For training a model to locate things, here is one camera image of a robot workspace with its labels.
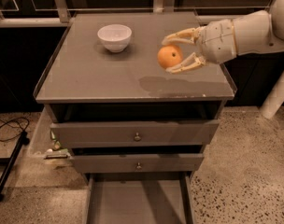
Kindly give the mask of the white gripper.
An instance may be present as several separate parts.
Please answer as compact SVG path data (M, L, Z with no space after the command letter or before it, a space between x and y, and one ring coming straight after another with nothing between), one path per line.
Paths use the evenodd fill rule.
M231 20L213 21L207 26L189 28L166 36L162 44L176 43L197 44L201 54L195 52L181 63L166 68L170 74L177 74L206 66L206 61L211 63L224 63L236 57L234 42L234 27Z

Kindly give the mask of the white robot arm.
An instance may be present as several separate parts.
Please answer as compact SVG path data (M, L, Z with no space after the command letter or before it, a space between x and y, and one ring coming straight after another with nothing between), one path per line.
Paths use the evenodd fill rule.
M208 64L221 64L239 55L284 51L284 0L276 0L268 10L178 31L163 39L165 45L186 43L199 51L166 69L176 74Z

